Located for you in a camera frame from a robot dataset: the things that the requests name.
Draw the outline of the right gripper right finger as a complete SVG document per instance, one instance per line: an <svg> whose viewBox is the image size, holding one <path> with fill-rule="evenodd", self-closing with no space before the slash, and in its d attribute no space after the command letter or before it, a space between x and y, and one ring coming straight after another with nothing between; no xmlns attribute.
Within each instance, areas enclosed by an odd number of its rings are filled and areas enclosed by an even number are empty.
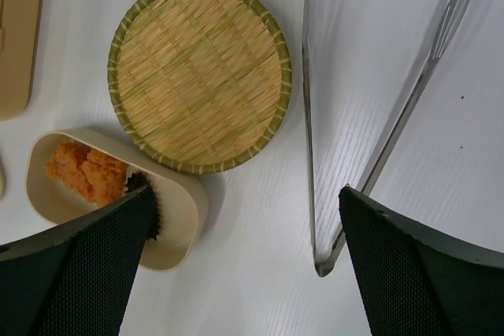
<svg viewBox="0 0 504 336"><path fill-rule="evenodd" d="M503 255L345 186L339 213L374 335L501 335Z"/></svg>

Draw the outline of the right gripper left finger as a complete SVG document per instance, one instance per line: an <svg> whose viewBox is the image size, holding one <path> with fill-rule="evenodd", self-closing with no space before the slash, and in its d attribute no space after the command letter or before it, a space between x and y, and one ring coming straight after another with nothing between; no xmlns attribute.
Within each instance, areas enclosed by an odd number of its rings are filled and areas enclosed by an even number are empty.
<svg viewBox="0 0 504 336"><path fill-rule="evenodd" d="M3 335L117 335L156 211L144 186L1 247Z"/></svg>

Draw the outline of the black sea cucumber food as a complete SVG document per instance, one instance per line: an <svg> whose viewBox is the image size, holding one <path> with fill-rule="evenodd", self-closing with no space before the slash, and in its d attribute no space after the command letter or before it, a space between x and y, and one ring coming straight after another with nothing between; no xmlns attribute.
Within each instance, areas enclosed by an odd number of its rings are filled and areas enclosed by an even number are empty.
<svg viewBox="0 0 504 336"><path fill-rule="evenodd" d="M156 210L154 211L152 220L150 222L150 227L146 239L157 241L158 235L161 231L160 203L150 179L144 172L133 172L126 180L126 183L124 185L124 194L129 194L132 191L144 186L150 188L153 192L154 202L156 205Z"/></svg>

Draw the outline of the beige lunch box container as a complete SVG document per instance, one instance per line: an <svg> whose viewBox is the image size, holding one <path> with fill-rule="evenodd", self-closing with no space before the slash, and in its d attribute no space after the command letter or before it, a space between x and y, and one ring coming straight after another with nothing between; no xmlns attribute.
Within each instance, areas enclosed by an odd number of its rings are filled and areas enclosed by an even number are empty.
<svg viewBox="0 0 504 336"><path fill-rule="evenodd" d="M98 208L46 174L45 166L60 142L73 140L129 165L128 174L142 172L158 200L160 232L146 241L139 264L154 271L180 266L198 241L209 212L209 199L198 177L170 170L138 148L86 127L53 131L36 140L26 175L26 192L33 209L54 224Z"/></svg>

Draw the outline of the metal food tongs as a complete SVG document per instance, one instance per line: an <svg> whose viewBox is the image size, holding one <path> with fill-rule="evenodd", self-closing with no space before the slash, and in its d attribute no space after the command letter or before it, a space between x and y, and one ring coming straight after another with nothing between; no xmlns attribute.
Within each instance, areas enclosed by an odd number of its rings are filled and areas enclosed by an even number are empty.
<svg viewBox="0 0 504 336"><path fill-rule="evenodd" d="M317 257L317 225L314 188L313 166L313 129L310 99L310 75L309 75L309 1L304 0L302 15L302 90L304 102L304 119L306 126L306 151L309 185L309 229L312 246L314 269L319 277L329 275L339 259L339 255L346 245L346 235L343 225L340 223L336 229L335 238L328 256L324 259ZM444 55L451 40L455 36L459 25L469 6L470 0L450 0L443 11L443 15L437 26L428 58L424 63L421 73L410 92L402 111L398 116L392 116L393 127L384 130L380 140L376 143L362 177L358 183L358 189L365 195L371 194L378 178L381 175L397 141L406 127L421 95L424 93L436 66Z"/></svg>

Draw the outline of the orange lunch box lid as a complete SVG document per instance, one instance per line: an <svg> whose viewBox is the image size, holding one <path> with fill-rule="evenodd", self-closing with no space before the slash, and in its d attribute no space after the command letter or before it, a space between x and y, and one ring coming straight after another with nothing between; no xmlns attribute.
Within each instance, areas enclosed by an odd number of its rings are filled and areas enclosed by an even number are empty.
<svg viewBox="0 0 504 336"><path fill-rule="evenodd" d="M1 0L1 120L24 111L30 98L40 0Z"/></svg>

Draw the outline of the orange fried chicken piece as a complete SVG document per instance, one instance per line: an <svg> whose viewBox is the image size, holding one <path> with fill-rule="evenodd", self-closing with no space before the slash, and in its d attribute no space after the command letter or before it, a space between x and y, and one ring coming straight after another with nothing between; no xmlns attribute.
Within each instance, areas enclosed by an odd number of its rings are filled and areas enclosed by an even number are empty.
<svg viewBox="0 0 504 336"><path fill-rule="evenodd" d="M70 140L60 142L46 165L46 174L51 179L61 180L66 187L89 200L92 186L82 165L90 151L89 147L79 142Z"/></svg>

